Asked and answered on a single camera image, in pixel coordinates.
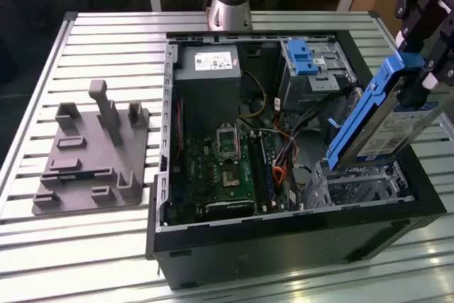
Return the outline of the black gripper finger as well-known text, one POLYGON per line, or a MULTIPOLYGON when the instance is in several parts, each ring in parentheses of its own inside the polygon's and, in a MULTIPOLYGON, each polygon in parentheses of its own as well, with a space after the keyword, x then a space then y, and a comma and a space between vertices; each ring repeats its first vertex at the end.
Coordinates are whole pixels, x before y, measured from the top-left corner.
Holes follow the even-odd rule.
MULTIPOLYGON (((443 9, 439 0, 397 0, 395 16, 402 20, 401 41, 397 43, 400 53, 414 53, 418 57, 425 49, 425 40, 430 38, 443 22, 443 9)), ((436 75, 443 60, 443 37, 426 48, 423 65, 403 74, 404 86, 398 94, 404 106, 422 106, 429 94, 423 82, 429 75, 436 75)))
POLYGON ((453 86, 453 0, 427 0, 426 10, 438 37, 427 56, 425 71, 441 83, 453 86))

